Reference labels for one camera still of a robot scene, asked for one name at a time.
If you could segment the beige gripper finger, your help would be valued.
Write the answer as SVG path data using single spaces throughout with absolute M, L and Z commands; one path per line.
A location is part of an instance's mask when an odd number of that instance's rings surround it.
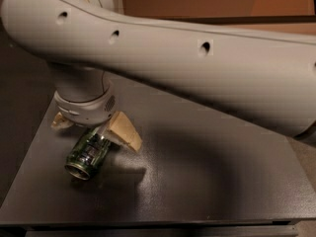
M 52 123 L 51 123 L 51 128 L 54 130 L 62 130 L 62 129 L 67 129 L 73 126 L 74 123 L 66 118 L 61 112 L 58 112 Z
M 142 139 L 124 112 L 115 112 L 107 126 L 107 139 L 132 152 L 138 152 Z

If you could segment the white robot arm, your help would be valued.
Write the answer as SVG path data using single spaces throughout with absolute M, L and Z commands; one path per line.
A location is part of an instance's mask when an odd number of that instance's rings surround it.
M 134 18 L 113 0 L 3 0 L 5 31 L 54 73 L 54 99 L 72 122 L 99 126 L 112 111 L 112 72 L 316 142 L 316 42 L 291 35 Z

